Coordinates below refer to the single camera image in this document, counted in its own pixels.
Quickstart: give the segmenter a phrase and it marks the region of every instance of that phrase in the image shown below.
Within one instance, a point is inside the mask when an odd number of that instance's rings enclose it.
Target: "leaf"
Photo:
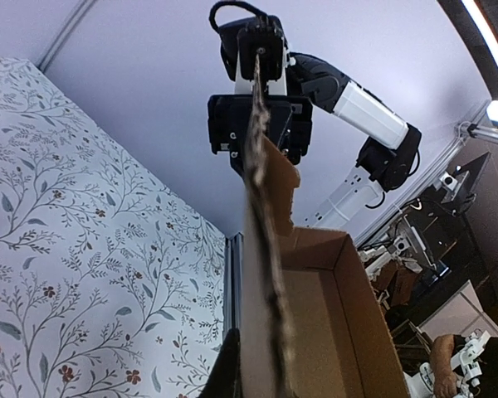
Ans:
[[[116,206],[115,200],[108,192],[105,193],[105,197],[107,198],[107,203],[109,203],[111,206]]]
[[[155,367],[151,372],[151,381],[153,382],[153,387],[155,391],[160,392],[161,388],[160,388],[159,379],[157,378],[157,367]]]
[[[144,292],[148,295],[150,299],[153,298],[153,293],[151,293],[151,290],[149,290],[149,287],[147,287],[145,284],[142,284],[142,287],[144,288]]]
[[[22,336],[22,333],[20,330],[15,325],[12,325],[7,322],[1,322],[0,321],[0,330],[9,336],[13,337],[15,340],[20,340],[20,337]]]
[[[22,163],[24,163],[27,167],[29,167],[30,170],[34,170],[35,166],[33,166],[31,163],[29,163],[27,160],[20,159]]]
[[[41,221],[38,218],[30,218],[27,221],[27,223],[28,224],[37,224],[38,226],[45,226],[46,225],[44,221]]]
[[[41,370],[41,382],[44,383],[48,377],[48,359],[44,353],[42,353],[41,360],[39,361],[39,369]]]
[[[47,123],[51,124],[52,126],[55,126],[56,124],[51,121],[51,119],[47,116],[42,116],[44,120],[46,120]]]
[[[130,313],[132,313],[133,311],[131,310],[131,308],[129,307],[122,307],[120,308],[118,311],[116,311],[116,315],[129,315]]]
[[[22,264],[22,269],[28,269],[30,268],[30,265],[32,264],[32,261],[35,259],[35,257],[28,257],[27,259],[24,260],[24,264]]]
[[[190,283],[193,284],[193,287],[196,288],[196,291],[199,291],[199,286],[198,283],[196,282],[196,279],[190,278]]]
[[[119,168],[117,168],[114,164],[111,164],[111,166],[113,167],[113,169],[114,169],[114,170],[115,170],[115,171],[116,171],[119,175],[121,175],[121,174],[122,174],[122,172],[120,171],[120,169],[119,169]]]
[[[150,323],[148,326],[146,326],[146,329],[145,329],[146,333],[149,332],[150,330],[152,330],[158,324],[159,324],[158,322]]]
[[[13,205],[9,201],[9,198],[6,196],[6,194],[3,192],[2,192],[2,209],[6,213],[11,213],[13,211]]]
[[[173,315],[171,313],[167,313],[163,309],[160,309],[159,311],[155,311],[154,313],[158,313],[159,315],[162,315],[163,317],[165,317],[169,321],[174,321],[175,320],[175,318],[173,317]]]

